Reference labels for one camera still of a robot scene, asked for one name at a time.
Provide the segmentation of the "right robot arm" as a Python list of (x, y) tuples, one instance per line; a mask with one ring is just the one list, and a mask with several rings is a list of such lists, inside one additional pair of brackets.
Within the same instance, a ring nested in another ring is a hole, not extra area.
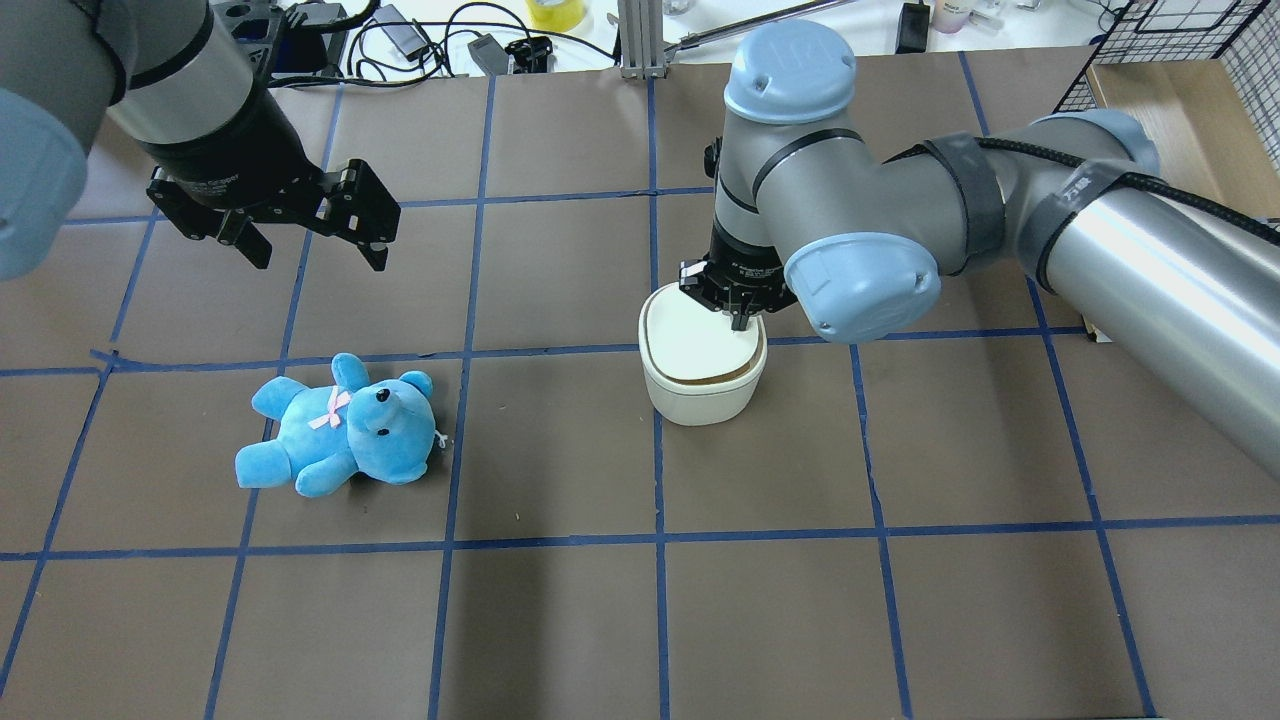
[(856, 59), (803, 19), (750, 31), (707, 149), (708, 254), (677, 288), (742, 331), (803, 307), (823, 340), (913, 324), (946, 275), (1015, 258), (1268, 473), (1279, 466), (1277, 232), (1158, 177), (1142, 126), (1053, 114), (877, 161), (851, 127)]

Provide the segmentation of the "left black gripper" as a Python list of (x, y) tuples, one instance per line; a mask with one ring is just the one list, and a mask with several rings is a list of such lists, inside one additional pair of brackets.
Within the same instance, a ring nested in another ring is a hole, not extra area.
[(384, 272), (389, 246), (396, 242), (401, 206), (372, 167), (360, 158), (334, 172), (294, 179), (269, 199), (238, 208), (215, 209), (183, 190), (177, 178), (157, 167), (147, 196), (170, 223), (191, 240), (215, 238), (236, 249), (252, 266), (270, 266), (271, 243), (257, 222), (302, 225), (356, 246), (375, 272)]

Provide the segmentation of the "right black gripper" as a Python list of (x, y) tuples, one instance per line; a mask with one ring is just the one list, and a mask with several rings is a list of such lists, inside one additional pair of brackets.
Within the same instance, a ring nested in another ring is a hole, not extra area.
[(680, 263), (678, 288), (701, 306), (733, 316), (733, 332), (746, 332), (756, 314), (797, 301), (776, 249), (737, 240), (722, 225), (712, 227), (704, 256)]

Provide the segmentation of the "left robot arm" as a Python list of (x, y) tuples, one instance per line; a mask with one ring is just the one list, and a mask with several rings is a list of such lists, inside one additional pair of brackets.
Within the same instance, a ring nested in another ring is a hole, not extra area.
[(401, 206), (364, 160), (310, 161), (271, 88), (319, 86), (328, 40), (372, 17), (274, 1), (5, 1), (1, 273), (49, 255), (105, 118), (155, 161), (147, 196), (192, 240), (264, 269), (262, 223), (302, 225), (387, 265)]

